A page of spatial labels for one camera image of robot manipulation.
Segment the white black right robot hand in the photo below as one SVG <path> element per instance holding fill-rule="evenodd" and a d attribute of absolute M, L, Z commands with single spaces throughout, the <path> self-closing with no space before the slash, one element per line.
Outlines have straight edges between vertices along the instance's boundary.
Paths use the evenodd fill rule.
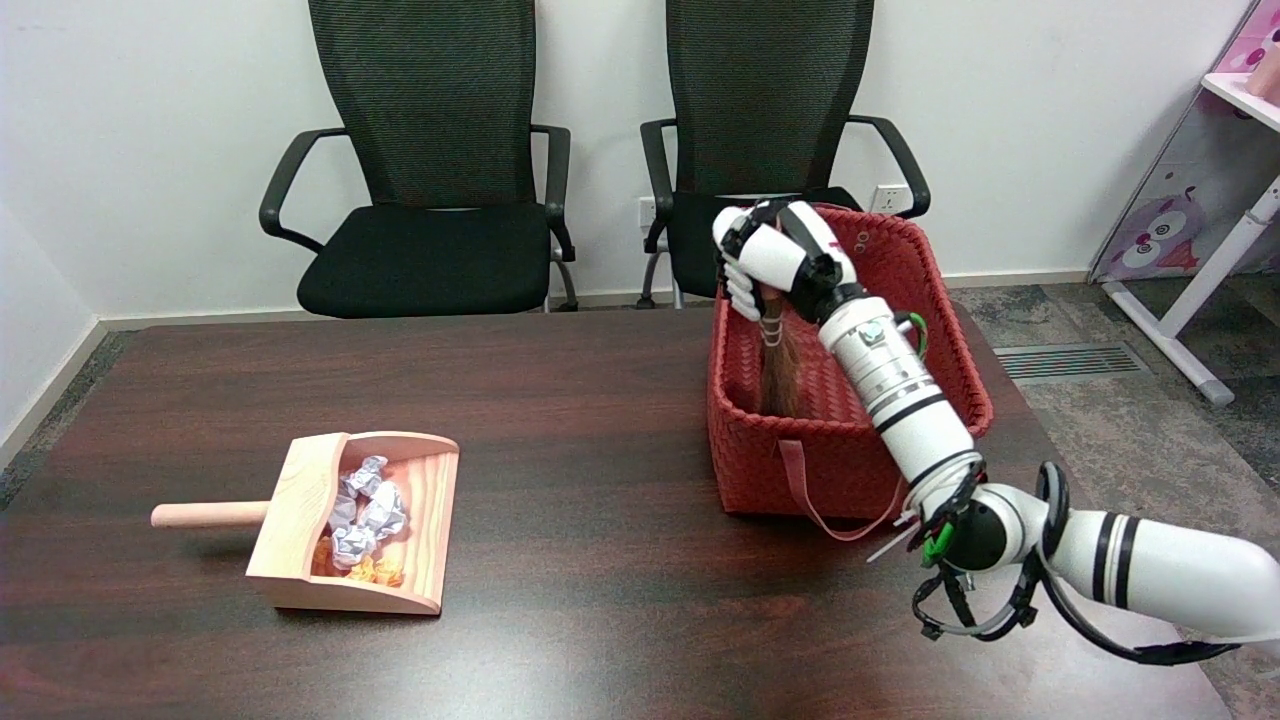
<path fill-rule="evenodd" d="M 817 208 L 799 199 L 765 199 L 724 208 L 712 224 L 721 295 L 750 322 L 765 301 L 782 299 L 805 322 L 820 325 L 868 292 L 850 256 Z"/>

